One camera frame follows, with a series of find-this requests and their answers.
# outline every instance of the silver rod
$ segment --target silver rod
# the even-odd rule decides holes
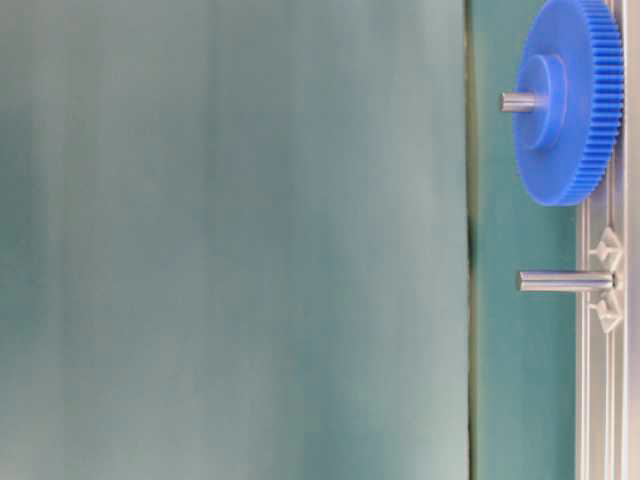
[[[498,103],[502,112],[530,112],[536,107],[536,96],[533,93],[504,92],[500,94]]]
[[[516,287],[521,292],[591,292],[610,290],[613,285],[609,272],[536,270],[516,275]]]

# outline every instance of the gear teeth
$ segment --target gear teeth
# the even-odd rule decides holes
[[[575,205],[600,184],[615,146],[624,102],[624,59],[620,32],[601,0],[578,0],[590,34],[592,105],[583,158],[560,205]]]

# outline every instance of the teal background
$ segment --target teal background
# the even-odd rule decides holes
[[[462,4],[2,5],[0,477],[466,479]]]
[[[575,300],[518,293],[515,272],[575,268],[575,209],[526,196],[497,107],[542,4],[466,4],[475,480],[574,477]]]

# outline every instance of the green panel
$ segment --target green panel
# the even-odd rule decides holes
[[[466,480],[462,5],[2,10],[0,478]]]
[[[497,108],[541,5],[467,2],[475,480],[574,476],[575,300],[518,293],[515,273],[575,268],[575,209],[527,197]]]

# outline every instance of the blurred surface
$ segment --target blurred surface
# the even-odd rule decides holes
[[[466,479],[462,5],[2,10],[0,477]]]

